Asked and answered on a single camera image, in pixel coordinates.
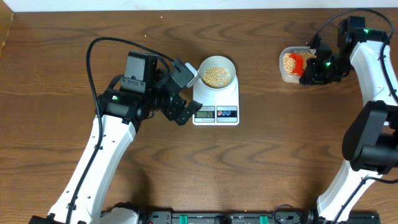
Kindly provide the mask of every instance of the wood grain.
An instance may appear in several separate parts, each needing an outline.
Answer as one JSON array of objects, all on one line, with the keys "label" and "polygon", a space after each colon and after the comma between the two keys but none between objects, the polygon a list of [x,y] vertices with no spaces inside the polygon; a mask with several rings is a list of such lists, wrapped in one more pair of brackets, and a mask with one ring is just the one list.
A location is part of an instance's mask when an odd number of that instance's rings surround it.
[{"label": "wood grain", "polygon": [[[0,223],[46,215],[68,183],[95,115],[86,50],[101,36],[135,40],[195,67],[211,55],[227,56],[237,68],[241,105],[237,127],[179,127],[160,113],[143,122],[104,208],[127,200],[175,210],[313,208],[340,168],[341,141],[361,110],[361,92],[354,73],[326,86],[285,83],[279,54],[303,45],[340,11],[16,14],[0,61]],[[398,26],[398,9],[380,11]],[[357,14],[388,29],[377,17]],[[330,45],[336,22],[323,32]],[[391,42],[397,70],[398,35]],[[124,72],[131,49],[96,45],[91,61],[98,92]],[[192,98],[192,90],[183,95]],[[396,192],[397,186],[374,184],[355,209],[377,210],[383,223],[396,223]]]}]

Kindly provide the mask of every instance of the white strip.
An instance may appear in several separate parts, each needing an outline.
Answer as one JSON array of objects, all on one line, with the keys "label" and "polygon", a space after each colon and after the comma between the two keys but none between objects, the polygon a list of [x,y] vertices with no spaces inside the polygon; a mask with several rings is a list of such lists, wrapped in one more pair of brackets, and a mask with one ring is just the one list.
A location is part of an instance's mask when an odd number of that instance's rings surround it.
[{"label": "white strip", "polygon": [[396,0],[4,0],[4,2],[14,12],[398,7]]}]

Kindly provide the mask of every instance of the wire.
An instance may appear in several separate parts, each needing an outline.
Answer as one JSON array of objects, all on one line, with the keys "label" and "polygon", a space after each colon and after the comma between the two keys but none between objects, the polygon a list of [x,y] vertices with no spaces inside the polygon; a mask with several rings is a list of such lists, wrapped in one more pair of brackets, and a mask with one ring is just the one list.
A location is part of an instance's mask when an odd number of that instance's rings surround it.
[{"label": "wire", "polygon": [[98,150],[101,147],[101,142],[102,142],[102,138],[103,138],[103,124],[102,124],[102,119],[101,119],[102,116],[101,116],[101,112],[100,112],[100,106],[98,104],[97,93],[95,91],[94,80],[93,80],[93,76],[91,74],[91,67],[90,67],[91,50],[93,49],[95,43],[97,43],[99,41],[102,41],[102,40],[112,40],[112,41],[116,41],[116,42],[122,42],[122,43],[125,43],[125,44],[130,44],[130,45],[139,47],[141,49],[144,49],[146,51],[152,52],[154,54],[157,54],[157,55],[159,55],[159,56],[161,56],[163,58],[166,58],[167,60],[170,60],[171,62],[174,61],[169,56],[164,55],[164,54],[162,54],[160,52],[157,52],[155,50],[149,49],[149,48],[147,48],[147,47],[145,47],[143,45],[140,45],[140,44],[137,44],[135,42],[128,41],[128,40],[115,38],[115,37],[99,37],[99,38],[97,38],[97,39],[95,39],[95,40],[93,40],[91,42],[90,46],[87,49],[86,67],[87,67],[88,81],[90,82],[91,92],[93,93],[94,104],[95,104],[95,108],[96,108],[96,117],[98,118],[99,136],[98,136],[98,142],[97,142],[97,144],[94,147],[94,152],[91,155],[90,160],[88,161],[87,166],[84,169],[84,171],[83,171],[83,173],[82,173],[82,175],[80,177],[80,180],[79,180],[79,182],[76,185],[76,189],[75,189],[75,191],[73,193],[72,199],[70,200],[70,204],[69,204],[69,208],[68,208],[68,213],[67,213],[67,218],[66,218],[65,224],[70,224],[70,220],[71,220],[71,217],[72,217],[72,211],[73,211],[73,209],[75,207],[75,202],[76,202],[76,198],[77,198],[77,195],[79,193],[80,187],[83,184],[83,181],[84,181],[84,179],[85,179],[85,177],[86,177],[86,175],[87,175],[87,173],[88,173],[88,171],[89,171],[89,169],[90,169],[90,167],[91,167],[91,165],[92,165],[92,163],[94,161],[95,155],[97,155],[97,152],[98,152]]},{"label": "wire", "polygon": [[389,25],[391,28],[391,32],[390,35],[388,36],[388,38],[383,42],[383,45],[381,46],[381,50],[380,50],[380,63],[381,63],[381,69],[383,71],[384,74],[384,78],[386,79],[387,85],[388,85],[388,89],[390,90],[390,94],[392,95],[393,99],[398,103],[398,96],[396,95],[396,90],[394,89],[394,87],[392,86],[391,80],[388,76],[387,73],[387,68],[386,68],[386,64],[384,63],[384,58],[386,56],[384,56],[384,49],[386,48],[386,45],[389,43],[389,41],[392,38],[392,35],[394,34],[394,25],[393,23],[390,21],[389,18],[387,18],[385,15],[381,14],[380,12],[377,12],[375,10],[372,9],[364,9],[364,8],[356,8],[356,9],[348,9],[347,11],[343,11],[341,13],[338,13],[334,16],[332,16],[330,19],[328,19],[322,26],[321,28],[319,28],[319,30],[317,31],[317,33],[315,34],[315,36],[319,35],[319,33],[322,31],[323,28],[325,28],[325,26],[332,21],[334,18],[341,16],[343,14],[349,13],[349,12],[354,12],[354,11],[365,11],[365,12],[371,12],[373,14],[378,15],[379,17],[383,18]]},{"label": "wire", "polygon": [[335,218],[335,220],[333,221],[332,224],[336,224],[338,219],[340,218],[341,214],[343,213],[344,209],[348,206],[348,204],[352,201],[352,199],[355,197],[355,195],[359,192],[359,190],[361,190],[361,187],[363,185],[365,185],[367,180],[375,180],[378,181],[380,183],[383,184],[398,184],[398,179],[396,180],[384,180],[384,179],[380,179],[380,178],[376,178],[376,177],[365,177],[361,180],[361,183],[359,183],[359,185],[356,187],[356,189],[354,190],[354,192],[349,196],[348,200],[346,201],[346,203],[344,203],[344,205],[341,206],[340,211],[337,213],[337,216]]},{"label": "wire", "polygon": [[[275,217],[275,216],[276,216],[276,212],[278,211],[278,209],[279,209],[280,207],[290,207],[290,208],[292,208],[293,210],[294,210],[294,207],[291,206],[291,205],[289,205],[289,204],[279,205],[279,206],[274,210],[274,212],[272,213],[272,219],[273,219],[276,223],[278,223],[278,224],[283,224],[283,223],[281,223],[278,219],[276,219],[276,217]],[[293,224],[300,224],[301,221],[302,221],[301,215],[298,214],[297,212],[296,212],[296,214],[297,214],[297,216],[299,217],[300,221],[297,222],[297,223],[293,223]]]}]

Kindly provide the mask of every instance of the kitchen scale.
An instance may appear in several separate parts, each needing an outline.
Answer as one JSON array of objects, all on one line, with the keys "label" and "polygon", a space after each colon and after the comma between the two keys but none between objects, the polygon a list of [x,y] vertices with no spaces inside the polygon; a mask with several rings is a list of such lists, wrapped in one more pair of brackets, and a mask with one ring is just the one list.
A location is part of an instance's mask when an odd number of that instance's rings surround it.
[{"label": "kitchen scale", "polygon": [[[229,73],[229,84],[223,88],[212,88],[203,82],[205,71],[212,67],[223,67]],[[239,88],[235,66],[226,57],[212,56],[199,67],[200,79],[193,85],[193,100],[201,103],[201,109],[192,116],[195,125],[238,125]]]}]

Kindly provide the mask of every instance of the black cable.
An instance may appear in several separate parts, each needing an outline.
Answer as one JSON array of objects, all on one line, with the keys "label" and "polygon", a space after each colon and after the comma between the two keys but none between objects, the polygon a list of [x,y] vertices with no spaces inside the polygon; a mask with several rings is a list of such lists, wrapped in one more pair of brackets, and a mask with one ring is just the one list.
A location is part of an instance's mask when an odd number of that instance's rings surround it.
[{"label": "black cable", "polygon": [[[273,219],[277,224],[283,224],[283,223],[281,223],[278,219],[276,219],[276,217],[275,217],[275,216],[276,216],[276,212],[278,211],[278,209],[279,209],[280,207],[290,207],[290,208],[292,208],[292,209],[294,210],[294,207],[291,206],[291,205],[289,205],[289,204],[279,205],[279,206],[274,210],[274,212],[272,213],[272,219]],[[297,223],[293,223],[293,224],[300,224],[301,221],[302,221],[301,215],[298,214],[297,212],[296,212],[296,214],[297,214],[298,218],[300,219],[300,221],[297,222]]]},{"label": "black cable", "polygon": [[325,26],[332,21],[334,18],[341,16],[343,14],[349,13],[349,12],[354,12],[354,11],[365,11],[365,12],[371,12],[373,14],[378,15],[379,17],[383,18],[389,25],[391,28],[391,32],[390,35],[388,36],[388,38],[383,42],[383,45],[381,46],[381,50],[380,50],[380,63],[381,63],[381,69],[383,71],[384,74],[384,78],[386,79],[387,85],[388,85],[388,89],[390,90],[390,93],[393,97],[393,99],[398,103],[398,96],[396,95],[396,90],[394,89],[394,87],[392,86],[391,80],[388,77],[388,73],[387,73],[387,69],[386,69],[386,64],[384,63],[384,58],[386,56],[384,56],[384,49],[386,48],[386,45],[389,43],[389,41],[392,38],[392,35],[394,34],[394,25],[393,23],[390,21],[390,19],[388,19],[385,15],[381,14],[380,12],[377,12],[375,10],[372,9],[364,9],[364,8],[357,8],[357,9],[348,9],[347,11],[343,11],[341,13],[338,13],[334,16],[332,16],[330,19],[328,19],[322,26],[321,28],[319,28],[319,30],[317,31],[317,33],[315,34],[315,36],[319,35],[319,33],[322,31],[323,28],[325,28]]},{"label": "black cable", "polygon": [[167,60],[170,60],[171,62],[173,62],[173,59],[170,58],[167,55],[164,55],[164,54],[162,54],[160,52],[157,52],[157,51],[149,49],[149,48],[147,48],[147,47],[145,47],[143,45],[140,45],[140,44],[137,44],[135,42],[128,41],[128,40],[123,40],[123,39],[114,38],[114,37],[99,37],[99,38],[97,38],[97,39],[95,39],[95,40],[93,40],[91,42],[90,46],[87,49],[86,67],[87,67],[88,81],[90,82],[91,92],[93,93],[93,98],[94,98],[94,103],[95,103],[95,108],[96,108],[96,116],[98,118],[99,136],[98,136],[98,142],[97,142],[97,144],[95,145],[95,148],[94,148],[94,152],[91,155],[90,160],[88,161],[87,166],[84,169],[84,171],[83,171],[83,173],[82,173],[82,175],[80,177],[80,180],[79,180],[79,182],[76,185],[76,189],[75,189],[75,191],[73,193],[72,199],[70,200],[68,213],[67,213],[67,219],[66,219],[65,224],[70,224],[70,219],[72,217],[72,211],[73,211],[73,208],[75,206],[76,198],[77,198],[77,195],[79,193],[80,187],[83,184],[83,181],[84,181],[84,179],[85,179],[85,177],[86,177],[86,175],[87,175],[87,173],[88,173],[88,171],[89,171],[89,169],[90,169],[90,167],[91,167],[91,165],[92,165],[92,163],[94,161],[95,155],[97,154],[98,150],[100,149],[101,143],[102,143],[102,138],[103,138],[103,125],[102,125],[102,119],[101,119],[102,116],[101,116],[101,113],[100,113],[100,106],[98,104],[97,93],[95,91],[94,80],[93,80],[93,76],[91,74],[91,67],[90,67],[91,50],[93,49],[95,43],[97,43],[99,41],[102,41],[102,40],[112,40],[112,41],[122,42],[122,43],[125,43],[125,44],[130,44],[130,45],[139,47],[141,49],[144,49],[146,51],[152,52],[154,54],[157,54],[157,55],[159,55],[159,56],[161,56],[163,58],[166,58]]},{"label": "black cable", "polygon": [[376,178],[376,177],[365,177],[361,180],[361,183],[359,183],[359,185],[356,187],[356,189],[354,190],[354,192],[349,196],[348,200],[346,201],[346,203],[344,203],[344,205],[341,206],[340,211],[337,213],[337,216],[335,218],[335,220],[333,221],[332,224],[336,224],[338,219],[340,218],[341,214],[343,213],[344,209],[348,206],[348,204],[352,201],[352,199],[355,197],[355,195],[359,192],[359,190],[361,190],[361,187],[363,185],[366,184],[367,180],[375,180],[378,181],[380,183],[384,183],[384,184],[398,184],[398,179],[396,180],[384,180],[384,179],[380,179],[380,178]]}]

